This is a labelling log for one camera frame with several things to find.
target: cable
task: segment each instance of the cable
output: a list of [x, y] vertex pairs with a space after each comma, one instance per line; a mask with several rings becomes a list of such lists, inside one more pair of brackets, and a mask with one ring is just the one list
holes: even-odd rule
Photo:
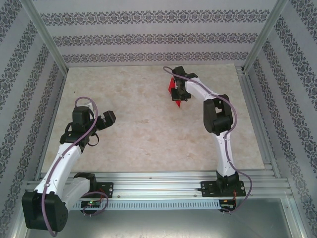
[[101, 196], [104, 196], [107, 199], [107, 203], [106, 203], [106, 205], [105, 205], [105, 207], [103, 209], [98, 210], [97, 212], [95, 212], [93, 214], [85, 213], [85, 209], [87, 207], [89, 207], [89, 206], [84, 207], [84, 209], [83, 209], [84, 216], [89, 216], [89, 217], [96, 216], [96, 215], [100, 214], [101, 212], [105, 211], [105, 209], [108, 207], [109, 198], [108, 198], [107, 194], [105, 194], [104, 192], [98, 192], [98, 191], [96, 191], [96, 192], [87, 192], [82, 197], [85, 197], [85, 196], [88, 196], [88, 195], [92, 195], [92, 194], [100, 194]]
[[46, 183], [44, 184], [44, 190], [43, 190], [43, 194], [42, 194], [42, 200], [41, 200], [41, 207], [42, 207], [42, 214], [43, 214], [43, 218], [44, 218], [44, 222], [45, 222], [45, 225], [48, 229], [48, 231], [50, 232], [51, 236], [52, 237], [56, 237], [57, 236], [57, 232], [53, 232], [51, 226], [50, 226], [50, 223], [49, 223], [49, 220], [48, 220], [48, 217], [46, 215], [46, 210], [45, 210], [45, 196], [46, 196], [46, 191], [48, 189], [48, 186], [49, 186], [49, 183], [50, 183], [50, 179], [53, 175], [53, 172], [55, 170], [55, 168], [57, 167], [57, 165], [59, 164], [59, 162], [61, 161], [61, 159], [64, 157], [64, 155], [74, 146], [76, 145], [79, 141], [81, 141], [86, 135], [89, 134], [89, 132], [94, 128], [96, 122], [97, 122], [97, 117], [98, 117], [98, 108], [96, 106], [96, 103], [88, 98], [88, 97], [79, 97], [76, 99], [75, 101], [75, 107], [77, 106], [77, 102], [80, 100], [80, 99], [87, 99], [89, 100], [92, 104], [93, 104], [93, 108], [94, 110], [96, 111], [96, 116], [95, 116], [95, 120], [93, 122], [93, 124], [91, 125], [91, 127], [88, 129], [88, 131], [83, 134], [79, 139], [77, 139], [74, 143], [72, 143], [63, 153], [62, 155], [58, 158], [58, 160], [56, 160], [56, 162], [54, 163], [49, 175], [48, 175], [48, 178], [46, 180]]
[[238, 210], [240, 209], [240, 207], [242, 206], [242, 204], [243, 204], [243, 203], [247, 200], [247, 198], [250, 196], [251, 191], [252, 191], [252, 185], [253, 185], [253, 184], [252, 184], [252, 179], [250, 178], [250, 176], [248, 176], [248, 175], [245, 174], [244, 172], [242, 172], [242, 171], [238, 170], [237, 168], [235, 168], [234, 165], [233, 165], [232, 162], [231, 162], [230, 157], [229, 157], [228, 145], [227, 145], [227, 135], [228, 135], [230, 132], [233, 131], [233, 129], [236, 127], [237, 121], [238, 121], [238, 115], [237, 115], [237, 112], [236, 112], [234, 106], [233, 106], [228, 100], [226, 100], [225, 98], [223, 98], [223, 97], [221, 97], [221, 96], [219, 96], [219, 95], [213, 94], [207, 87], [205, 87], [205, 86], [204, 86], [203, 84], [201, 84], [200, 82], [197, 82], [197, 81], [195, 81], [195, 80], [193, 80], [193, 79], [190, 79], [190, 78], [186, 78], [186, 77], [181, 76], [181, 75], [177, 75], [177, 74], [171, 72], [173, 69], [170, 68], [170, 67], [168, 67], [168, 66], [164, 66], [164, 67], [163, 67], [163, 70], [164, 70], [165, 72], [167, 72], [167, 73], [173, 75], [173, 76], [176, 76], [176, 77], [182, 78], [182, 79], [184, 79], [184, 80], [186, 80], [186, 81], [190, 81], [190, 82], [193, 82], [193, 83], [198, 84], [198, 85], [201, 86], [207, 93], [209, 93], [211, 96], [213, 96], [213, 97], [215, 97], [215, 98], [218, 98], [218, 99], [224, 101], [224, 102], [225, 102], [226, 104], [228, 104], [228, 105], [230, 106], [230, 108], [232, 109], [233, 114], [234, 114], [233, 126], [232, 126], [232, 128], [231, 128], [229, 131], [227, 131], [226, 134], [224, 135], [224, 147], [225, 147], [225, 151], [226, 151], [226, 156], [227, 156], [227, 160], [228, 160], [230, 166], [231, 166], [236, 172], [238, 172], [239, 174], [241, 174], [241, 175], [247, 177], [248, 180], [250, 181], [250, 189], [249, 189], [249, 191], [248, 191], [246, 197], [243, 199], [243, 201], [240, 203], [240, 205], [239, 205], [235, 210], [231, 211], [230, 213], [234, 213], [234, 212], [238, 211]]

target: purple cable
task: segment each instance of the purple cable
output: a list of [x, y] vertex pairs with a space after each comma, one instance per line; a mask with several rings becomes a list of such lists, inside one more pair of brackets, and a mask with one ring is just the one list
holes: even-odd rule
[[85, 197], [85, 196], [88, 196], [88, 195], [92, 195], [92, 194], [100, 194], [100, 195], [105, 196], [105, 198], [107, 199], [107, 203], [106, 203], [106, 205], [105, 205], [105, 207], [103, 209], [98, 210], [97, 212], [95, 212], [93, 214], [86, 214], [85, 213], [85, 209], [87, 207], [89, 207], [89, 206], [84, 207], [84, 209], [83, 209], [84, 216], [89, 216], [89, 217], [96, 216], [96, 215], [100, 214], [101, 212], [105, 211], [105, 209], [108, 207], [109, 198], [108, 198], [107, 194], [105, 194], [104, 192], [98, 192], [98, 191], [96, 191], [96, 192], [87, 192], [82, 197]]
[[171, 71], [173, 70], [172, 68], [170, 68], [170, 67], [168, 67], [168, 66], [164, 66], [164, 67], [163, 67], [163, 70], [164, 70], [165, 72], [167, 72], [167, 73], [173, 75], [173, 76], [178, 77], [178, 78], [182, 78], [182, 79], [185, 79], [186, 81], [190, 81], [190, 82], [197, 83], [197, 84], [198, 84], [199, 86], [201, 86], [207, 93], [209, 93], [209, 94], [212, 95], [213, 97], [218, 98], [218, 99], [220, 99], [220, 100], [223, 100], [225, 103], [227, 103], [227, 104], [230, 106], [230, 108], [232, 109], [232, 111], [233, 111], [233, 114], [234, 114], [233, 126], [232, 126], [232, 128], [231, 128], [229, 131], [227, 131], [227, 133], [224, 135], [224, 147], [225, 147], [225, 151], [226, 151], [226, 156], [227, 156], [227, 160], [228, 160], [230, 166], [231, 166], [236, 172], [238, 172], [239, 174], [241, 174], [241, 175], [247, 177], [248, 180], [250, 181], [250, 189], [249, 189], [249, 191], [248, 191], [246, 197], [243, 199], [243, 201], [241, 202], [241, 204], [240, 204], [235, 210], [229, 212], [229, 213], [234, 213], [234, 212], [236, 212], [237, 210], [240, 209], [240, 207], [242, 206], [242, 204], [243, 204], [243, 203], [247, 200], [247, 198], [250, 196], [251, 191], [252, 191], [252, 185], [253, 185], [253, 184], [252, 184], [252, 179], [250, 178], [250, 176], [248, 176], [248, 175], [245, 174], [244, 172], [242, 172], [242, 171], [238, 170], [237, 168], [235, 168], [234, 165], [232, 164], [231, 160], [230, 160], [230, 157], [229, 157], [228, 145], [227, 145], [227, 135], [228, 135], [230, 132], [232, 132], [233, 129], [234, 129], [234, 128], [236, 127], [236, 125], [237, 125], [237, 121], [238, 121], [237, 112], [236, 112], [235, 108], [233, 107], [233, 105], [232, 105], [228, 100], [226, 100], [225, 98], [223, 98], [223, 97], [221, 97], [221, 96], [218, 96], [218, 95], [213, 94], [208, 88], [206, 88], [206, 87], [205, 87], [203, 84], [201, 84], [200, 82], [197, 82], [197, 81], [195, 81], [195, 80], [193, 80], [193, 79], [186, 78], [186, 77], [184, 77], [184, 76], [181, 76], [181, 75], [177, 75], [177, 74], [175, 74], [175, 73], [172, 73], [172, 72], [168, 71], [167, 68], [168, 68], [169, 70], [171, 70]]
[[63, 153], [62, 155], [58, 158], [58, 160], [56, 160], [55, 164], [53, 165], [49, 175], [48, 175], [48, 178], [46, 180], [46, 183], [44, 184], [44, 190], [43, 190], [43, 194], [42, 194], [42, 201], [41, 201], [41, 207], [42, 207], [42, 214], [43, 214], [43, 218], [44, 218], [44, 222], [46, 224], [46, 227], [48, 229], [48, 231], [50, 232], [51, 236], [52, 237], [56, 237], [57, 236], [57, 232], [54, 233], [51, 226], [50, 226], [50, 223], [49, 223], [49, 220], [48, 220], [48, 217], [46, 215], [46, 210], [45, 210], [45, 195], [46, 195], [46, 191], [48, 189], [48, 186], [49, 186], [49, 182], [50, 182], [50, 179], [53, 175], [53, 172], [55, 170], [55, 168], [57, 167], [57, 165], [59, 164], [59, 162], [61, 161], [61, 159], [64, 157], [64, 155], [74, 146], [76, 145], [79, 141], [81, 141], [86, 135], [89, 134], [89, 132], [94, 128], [96, 122], [97, 122], [97, 117], [98, 117], [98, 109], [97, 109], [97, 105], [96, 103], [88, 98], [88, 97], [79, 97], [76, 99], [75, 101], [75, 107], [77, 106], [77, 102], [80, 100], [80, 99], [87, 99], [89, 100], [92, 104], [93, 104], [93, 108], [95, 109], [96, 111], [96, 114], [95, 114], [95, 120], [93, 122], [93, 124], [91, 125], [91, 127], [89, 128], [89, 130], [83, 134], [78, 140], [76, 140], [74, 143], [72, 143]]

